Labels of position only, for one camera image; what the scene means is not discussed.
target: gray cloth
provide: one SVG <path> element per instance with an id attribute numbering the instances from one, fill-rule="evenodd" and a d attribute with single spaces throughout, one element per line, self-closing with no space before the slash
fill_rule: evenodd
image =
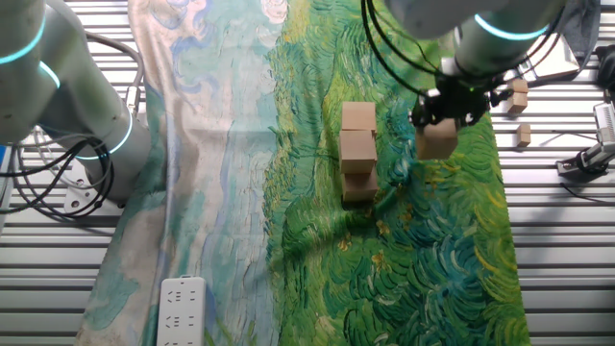
<path id="1" fill-rule="evenodd" d="M 600 13 L 600 0 L 569 0 L 562 14 L 562 34 L 581 70 L 589 62 L 598 41 Z"/>

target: metal table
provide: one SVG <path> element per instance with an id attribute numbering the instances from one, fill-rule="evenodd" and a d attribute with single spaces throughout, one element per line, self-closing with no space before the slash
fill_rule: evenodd
<path id="1" fill-rule="evenodd" d="M 67 2 L 87 30 L 135 47 L 126 0 Z M 615 0 L 603 0 L 601 24 L 598 44 L 615 43 Z M 100 44 L 91 43 L 90 50 L 124 94 L 135 63 Z M 615 345 L 615 175 L 574 188 L 614 203 L 597 205 L 559 186 L 554 166 L 596 142 L 591 139 L 596 132 L 592 108 L 602 101 L 602 92 L 591 81 L 597 63 L 594 57 L 571 83 L 531 90 L 529 106 L 518 118 L 493 115 L 536 346 Z M 521 122 L 532 131 L 531 145 L 524 149 L 513 143 Z M 29 165 L 42 164 L 36 152 L 26 158 Z M 41 173 L 34 181 L 44 188 L 51 177 Z M 50 201 L 61 207 L 65 193 L 66 186 L 59 186 Z M 23 201 L 15 193 L 12 203 Z M 7 218 L 0 237 L 0 345 L 73 344 L 116 222 L 116 216 L 90 217 L 84 226 L 93 232 L 53 222 L 34 210 Z"/>

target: stacked wooden blocks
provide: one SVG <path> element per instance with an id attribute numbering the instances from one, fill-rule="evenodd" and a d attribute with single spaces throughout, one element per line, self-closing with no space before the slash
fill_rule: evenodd
<path id="1" fill-rule="evenodd" d="M 504 110 L 508 113 L 518 114 L 528 107 L 528 82 L 523 79 L 512 80 L 508 87 L 513 94 L 504 101 Z"/>
<path id="2" fill-rule="evenodd" d="M 374 199 L 376 174 L 376 105 L 344 102 L 339 133 L 339 162 L 344 202 Z"/>

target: white power strip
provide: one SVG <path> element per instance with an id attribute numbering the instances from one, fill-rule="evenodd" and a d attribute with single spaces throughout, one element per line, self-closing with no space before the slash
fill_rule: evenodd
<path id="1" fill-rule="evenodd" d="M 201 346 L 205 333 L 205 279 L 182 276 L 160 287 L 158 346 Z"/>

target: cube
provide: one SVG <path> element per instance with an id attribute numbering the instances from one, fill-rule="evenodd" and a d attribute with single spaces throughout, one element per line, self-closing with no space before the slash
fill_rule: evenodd
<path id="1" fill-rule="evenodd" d="M 344 202 L 366 202 L 374 200 L 378 191 L 376 166 L 367 174 L 342 174 Z"/>
<path id="2" fill-rule="evenodd" d="M 523 92 L 515 92 L 509 99 L 504 101 L 504 111 L 518 114 L 528 107 L 528 95 Z"/>
<path id="3" fill-rule="evenodd" d="M 369 174 L 377 160 L 376 141 L 371 131 L 340 131 L 339 162 L 341 173 Z"/>
<path id="4" fill-rule="evenodd" d="M 457 147 L 457 128 L 454 119 L 444 119 L 416 132 L 414 138 L 419 160 L 446 160 Z"/>
<path id="5" fill-rule="evenodd" d="M 344 102 L 342 131 L 369 130 L 376 134 L 376 104 L 373 102 Z"/>
<path id="6" fill-rule="evenodd" d="M 524 79 L 514 79 L 508 83 L 508 87 L 512 89 L 514 92 L 528 93 L 528 81 Z"/>
<path id="7" fill-rule="evenodd" d="M 517 128 L 517 146 L 527 147 L 530 143 L 531 132 L 529 124 L 521 124 Z"/>

